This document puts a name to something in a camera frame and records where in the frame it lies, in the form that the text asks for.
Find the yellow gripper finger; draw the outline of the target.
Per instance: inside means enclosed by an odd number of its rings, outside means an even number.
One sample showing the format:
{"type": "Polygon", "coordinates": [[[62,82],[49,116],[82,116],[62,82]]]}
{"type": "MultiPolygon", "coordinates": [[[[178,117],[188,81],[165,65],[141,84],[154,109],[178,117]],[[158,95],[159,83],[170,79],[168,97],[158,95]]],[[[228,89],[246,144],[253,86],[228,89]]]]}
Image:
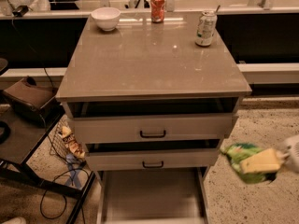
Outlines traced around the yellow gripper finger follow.
{"type": "Polygon", "coordinates": [[[287,153],[268,148],[240,162],[243,174],[277,172],[289,157],[287,153]]]}

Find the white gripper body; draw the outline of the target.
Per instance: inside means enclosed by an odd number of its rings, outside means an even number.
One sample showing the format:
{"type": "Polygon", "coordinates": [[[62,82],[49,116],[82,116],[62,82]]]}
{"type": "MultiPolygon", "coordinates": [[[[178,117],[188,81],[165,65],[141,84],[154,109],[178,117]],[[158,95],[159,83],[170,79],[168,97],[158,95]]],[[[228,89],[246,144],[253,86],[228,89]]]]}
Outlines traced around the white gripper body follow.
{"type": "Polygon", "coordinates": [[[283,151],[287,155],[285,165],[292,171],[299,173],[299,135],[285,139],[283,151]]]}

